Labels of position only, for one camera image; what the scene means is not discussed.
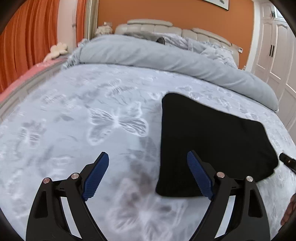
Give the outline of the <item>right hand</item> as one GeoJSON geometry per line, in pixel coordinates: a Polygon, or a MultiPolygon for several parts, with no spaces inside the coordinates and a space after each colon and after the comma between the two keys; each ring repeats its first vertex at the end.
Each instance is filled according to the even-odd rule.
{"type": "Polygon", "coordinates": [[[296,193],[290,199],[290,203],[288,204],[287,209],[284,213],[284,216],[281,219],[281,222],[280,222],[281,225],[284,225],[285,223],[288,222],[288,220],[292,215],[292,212],[295,210],[295,206],[296,206],[295,199],[296,199],[296,193]]]}

